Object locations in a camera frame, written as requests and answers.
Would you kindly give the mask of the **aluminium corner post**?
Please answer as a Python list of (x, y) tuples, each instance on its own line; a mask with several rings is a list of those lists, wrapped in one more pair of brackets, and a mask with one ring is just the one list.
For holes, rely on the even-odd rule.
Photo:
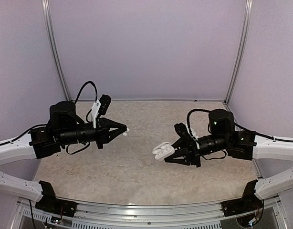
[(251, 21), (251, 14), (253, 8), (253, 0), (246, 0), (245, 11), (244, 11), (244, 18), (243, 24), (241, 29), (240, 41), (239, 46), (236, 54), (235, 64), (232, 70), (232, 75), (230, 79), (230, 83), (228, 86), (228, 90), (225, 96), (225, 104), (229, 104), (236, 86), (236, 82), (239, 76), (241, 62), (244, 57), (245, 46), (247, 42), (247, 37), (249, 33), (250, 21)]
[(70, 101), (71, 95), (67, 86), (66, 78), (63, 74), (62, 64), (61, 64), (60, 56), (58, 53), (57, 43), (55, 40), (53, 22), (51, 17), (50, 1), (42, 0), (41, 4), (42, 4), (42, 11), (43, 11), (46, 30), (47, 30), (49, 45), (50, 45), (50, 49), (52, 53), (53, 63), (57, 72), (57, 77), (58, 77), (65, 100)]

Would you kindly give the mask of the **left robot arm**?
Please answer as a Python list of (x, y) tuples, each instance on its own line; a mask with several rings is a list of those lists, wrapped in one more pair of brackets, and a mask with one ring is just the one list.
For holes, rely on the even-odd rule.
[[(63, 149), (68, 150), (74, 144), (88, 147), (91, 142), (95, 142), (98, 149), (102, 149), (105, 144), (128, 132), (125, 124), (103, 117), (109, 104), (109, 101), (94, 102), (90, 123), (76, 114), (74, 102), (62, 101), (52, 105), (47, 124), (36, 125), (14, 139), (0, 141), (0, 166), (21, 160), (46, 158)], [(35, 203), (41, 201), (50, 212), (56, 212), (61, 207), (52, 185), (44, 181), (28, 181), (0, 171), (0, 192)]]

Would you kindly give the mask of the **left aluminium corner post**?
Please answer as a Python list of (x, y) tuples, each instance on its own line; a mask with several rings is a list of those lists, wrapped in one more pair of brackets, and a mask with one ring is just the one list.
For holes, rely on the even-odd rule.
[(60, 56), (58, 53), (57, 43), (55, 40), (53, 22), (51, 17), (50, 1), (42, 0), (41, 4), (42, 4), (42, 11), (43, 11), (46, 30), (47, 30), (49, 45), (50, 45), (50, 49), (52, 53), (53, 63), (57, 72), (57, 77), (58, 77), (65, 100), (70, 101), (71, 95), (67, 86), (66, 78), (63, 74), (62, 64), (61, 64)]

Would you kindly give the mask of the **white earbud charging case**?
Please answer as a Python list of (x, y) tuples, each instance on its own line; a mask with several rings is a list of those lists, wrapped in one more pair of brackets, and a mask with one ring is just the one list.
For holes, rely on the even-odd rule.
[(168, 156), (175, 152), (174, 147), (169, 142), (163, 142), (153, 148), (152, 154), (155, 155), (155, 160), (163, 161)]

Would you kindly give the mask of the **curved aluminium front rail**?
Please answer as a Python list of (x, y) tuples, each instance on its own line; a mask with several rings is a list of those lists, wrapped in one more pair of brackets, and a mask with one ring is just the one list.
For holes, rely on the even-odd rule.
[(73, 217), (63, 216), (53, 224), (53, 213), (35, 209), (19, 198), (8, 228), (38, 229), (223, 229), (239, 228), (240, 215), (225, 216), (220, 201), (135, 206), (76, 201)]

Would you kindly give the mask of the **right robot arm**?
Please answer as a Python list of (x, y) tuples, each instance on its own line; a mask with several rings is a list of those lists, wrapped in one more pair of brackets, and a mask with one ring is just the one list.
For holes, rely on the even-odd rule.
[[(197, 137), (190, 125), (190, 116), (203, 109), (193, 109), (187, 114), (186, 124), (175, 124), (179, 139), (171, 144), (163, 142), (153, 149), (156, 160), (186, 166), (200, 167), (200, 159), (206, 155), (223, 151), (225, 156), (235, 159), (276, 159), (293, 161), (293, 138), (274, 137), (244, 127), (240, 131), (232, 112), (224, 109), (206, 110), (209, 135)], [(272, 177), (249, 182), (238, 208), (249, 211), (257, 199), (263, 200), (293, 188), (293, 166)]]

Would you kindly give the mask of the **right aluminium corner post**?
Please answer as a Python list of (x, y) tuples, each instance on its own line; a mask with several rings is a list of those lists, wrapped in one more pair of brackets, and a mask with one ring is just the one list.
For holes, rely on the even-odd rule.
[(236, 54), (235, 64), (232, 70), (232, 75), (230, 79), (230, 83), (228, 86), (228, 90), (225, 96), (225, 104), (229, 104), (236, 86), (236, 82), (239, 76), (241, 62), (244, 57), (245, 46), (247, 42), (247, 37), (249, 33), (250, 21), (251, 21), (251, 14), (253, 8), (253, 0), (246, 0), (245, 11), (244, 11), (244, 18), (243, 24), (241, 29), (240, 41), (239, 46)]

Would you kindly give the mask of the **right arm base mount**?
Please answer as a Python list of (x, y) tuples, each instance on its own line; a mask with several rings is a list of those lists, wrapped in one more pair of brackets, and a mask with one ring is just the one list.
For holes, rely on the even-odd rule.
[(240, 198), (223, 201), (221, 203), (225, 217), (243, 214), (257, 210), (264, 206), (263, 200), (255, 195), (255, 186), (258, 180), (250, 181), (246, 184), (244, 192)]

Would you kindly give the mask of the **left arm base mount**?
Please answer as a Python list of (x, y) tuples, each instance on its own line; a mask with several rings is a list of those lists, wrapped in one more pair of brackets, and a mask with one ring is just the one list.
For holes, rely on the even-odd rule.
[(39, 181), (42, 187), (42, 198), (36, 201), (35, 208), (60, 216), (74, 217), (77, 203), (56, 197), (54, 189), (49, 182)]

